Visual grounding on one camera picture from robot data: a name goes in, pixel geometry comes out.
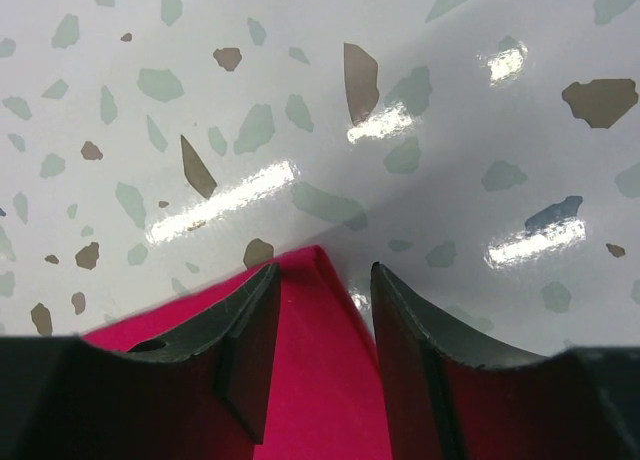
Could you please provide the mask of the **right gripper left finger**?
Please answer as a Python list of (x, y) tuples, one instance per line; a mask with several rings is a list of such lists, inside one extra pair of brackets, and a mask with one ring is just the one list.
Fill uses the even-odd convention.
[(270, 264), (125, 352), (1, 341), (5, 459), (249, 459), (264, 440), (280, 310)]

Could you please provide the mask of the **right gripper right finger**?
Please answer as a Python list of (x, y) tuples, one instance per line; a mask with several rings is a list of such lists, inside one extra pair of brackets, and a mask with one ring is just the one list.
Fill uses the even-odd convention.
[(544, 357), (478, 331), (371, 270), (372, 315), (396, 459), (635, 459), (639, 351)]

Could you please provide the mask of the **magenta t shirt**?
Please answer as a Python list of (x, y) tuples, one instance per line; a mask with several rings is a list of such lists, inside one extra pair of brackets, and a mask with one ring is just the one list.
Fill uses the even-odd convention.
[[(327, 256), (279, 257), (280, 310), (264, 440), (249, 459), (386, 459), (390, 455), (373, 341)], [(256, 270), (88, 335), (125, 352), (236, 291)]]

